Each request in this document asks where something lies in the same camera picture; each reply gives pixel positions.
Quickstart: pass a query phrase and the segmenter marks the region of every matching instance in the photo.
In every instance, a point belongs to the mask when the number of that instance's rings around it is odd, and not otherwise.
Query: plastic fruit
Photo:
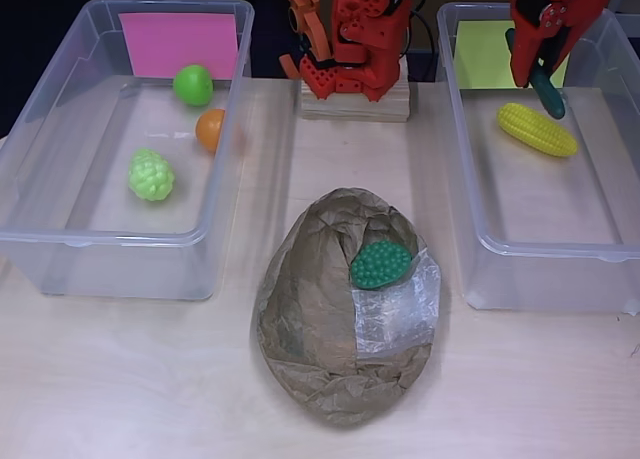
[[[578,143],[564,127],[522,104],[510,103],[498,111],[505,132],[540,152],[556,157],[572,156]]]
[[[173,91],[190,106],[206,106],[213,97],[211,74],[202,66],[187,66],[173,78]]]
[[[157,152],[138,149],[129,165],[129,188],[140,199],[162,201],[173,189],[171,165]]]
[[[224,121],[224,109],[210,109],[196,123],[196,138],[209,152],[216,152],[220,130]]]
[[[400,244],[380,241],[363,247],[351,263],[351,281],[360,289],[377,289],[409,270],[411,253]]]

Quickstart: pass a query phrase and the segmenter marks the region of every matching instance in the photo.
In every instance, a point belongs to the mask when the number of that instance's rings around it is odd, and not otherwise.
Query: green apple
[[[173,91],[190,106],[206,106],[213,97],[211,74],[197,64],[187,66],[174,77]]]

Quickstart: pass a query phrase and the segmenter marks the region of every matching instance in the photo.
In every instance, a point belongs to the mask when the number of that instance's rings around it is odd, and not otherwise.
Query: pink paper
[[[120,14],[133,74],[173,78],[199,64],[214,79],[231,79],[238,57],[233,14],[137,12]]]

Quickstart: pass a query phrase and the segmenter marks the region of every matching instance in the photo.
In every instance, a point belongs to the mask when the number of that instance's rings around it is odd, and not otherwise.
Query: yellow paper
[[[458,24],[453,63],[460,89],[515,89],[511,75],[511,53],[505,32],[513,21],[461,21]],[[562,87],[567,59],[551,83]]]

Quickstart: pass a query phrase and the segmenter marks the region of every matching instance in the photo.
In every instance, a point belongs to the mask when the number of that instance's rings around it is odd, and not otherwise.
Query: orange ball
[[[220,130],[224,121],[224,109],[210,109],[200,116],[196,124],[196,138],[209,152],[216,152]]]

